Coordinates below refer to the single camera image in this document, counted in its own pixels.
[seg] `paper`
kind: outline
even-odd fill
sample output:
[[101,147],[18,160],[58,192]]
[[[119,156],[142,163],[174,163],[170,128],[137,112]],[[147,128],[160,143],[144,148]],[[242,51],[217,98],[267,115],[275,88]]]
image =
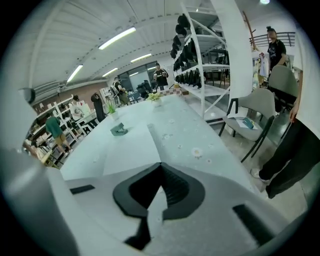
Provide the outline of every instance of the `paper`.
[[[247,129],[250,129],[248,126],[246,126],[246,125],[244,124],[244,120],[236,119],[236,122],[238,123],[238,125],[239,125],[241,128],[247,128]],[[256,127],[256,125],[255,125],[255,124],[253,124],[253,128],[252,128],[252,130],[258,130],[258,128]]]

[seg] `wall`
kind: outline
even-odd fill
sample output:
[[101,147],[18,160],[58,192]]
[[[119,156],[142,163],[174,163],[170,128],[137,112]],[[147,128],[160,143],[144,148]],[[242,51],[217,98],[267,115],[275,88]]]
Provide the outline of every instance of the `wall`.
[[[87,103],[90,107],[90,109],[94,108],[94,103],[91,101],[91,96],[94,93],[98,93],[100,95],[100,89],[107,87],[107,84],[105,82],[100,82],[100,83],[95,83],[95,84],[90,84],[87,86],[82,86],[82,87],[78,87],[75,89],[71,89],[71,90],[67,90],[64,92],[61,92],[59,97],[57,96],[57,94],[55,94],[55,96],[47,98],[43,101],[41,101],[41,103],[44,105],[44,109],[47,109],[47,105],[49,103],[51,103],[52,105],[54,105],[54,102],[59,103],[60,100],[64,101],[68,98],[71,97],[71,95],[78,95],[80,100],[84,100],[85,103]],[[38,109],[38,114],[39,112],[39,103],[33,105],[32,107],[35,109]]]

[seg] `fluorescent light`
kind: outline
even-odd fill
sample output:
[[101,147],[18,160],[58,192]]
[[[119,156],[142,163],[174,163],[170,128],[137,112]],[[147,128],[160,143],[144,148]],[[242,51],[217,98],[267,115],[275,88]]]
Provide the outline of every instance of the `fluorescent light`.
[[117,41],[120,38],[125,37],[126,35],[129,35],[130,33],[136,31],[135,27],[129,28],[126,31],[123,31],[122,33],[116,35],[115,37],[111,38],[110,40],[106,41],[103,45],[99,46],[100,50],[103,50],[104,48],[106,48],[107,46],[111,45],[112,43],[114,43],[115,41]]
[[133,73],[133,74],[129,75],[129,77],[132,77],[132,76],[134,76],[136,74],[139,74],[139,72]]
[[75,71],[73,71],[73,73],[70,75],[69,79],[66,81],[67,83],[69,83],[74,77],[75,75],[79,72],[79,70],[83,67],[84,65],[79,65]]
[[143,55],[143,56],[141,56],[141,57],[139,57],[139,58],[135,58],[135,59],[131,60],[131,62],[136,62],[136,61],[138,61],[138,60],[141,60],[141,59],[150,57],[151,55],[152,55],[151,53],[146,54],[146,55]]
[[114,69],[111,69],[109,72],[105,73],[102,77],[109,75],[110,73],[112,73],[113,71],[116,71],[117,69],[118,69],[117,67],[115,67]]

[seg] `black pants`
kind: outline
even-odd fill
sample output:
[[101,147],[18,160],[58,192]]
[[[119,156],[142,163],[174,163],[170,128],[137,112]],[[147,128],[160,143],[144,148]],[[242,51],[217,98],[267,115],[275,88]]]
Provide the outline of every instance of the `black pants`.
[[320,161],[319,151],[320,140],[296,119],[273,157],[259,172],[263,180],[270,180],[280,172],[265,189],[269,198],[274,198],[306,176]]

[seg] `hanging garment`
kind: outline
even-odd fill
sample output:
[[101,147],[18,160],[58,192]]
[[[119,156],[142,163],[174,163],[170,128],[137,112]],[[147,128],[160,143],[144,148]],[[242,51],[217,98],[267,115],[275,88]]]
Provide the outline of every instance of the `hanging garment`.
[[97,93],[94,93],[91,96],[91,101],[93,102],[95,113],[96,113],[96,119],[101,123],[105,118],[106,115],[104,113],[104,108],[102,106],[102,101]]
[[261,67],[260,67],[260,73],[259,75],[262,77],[267,78],[269,76],[269,62],[266,57],[263,57],[260,55],[260,60],[261,60]]

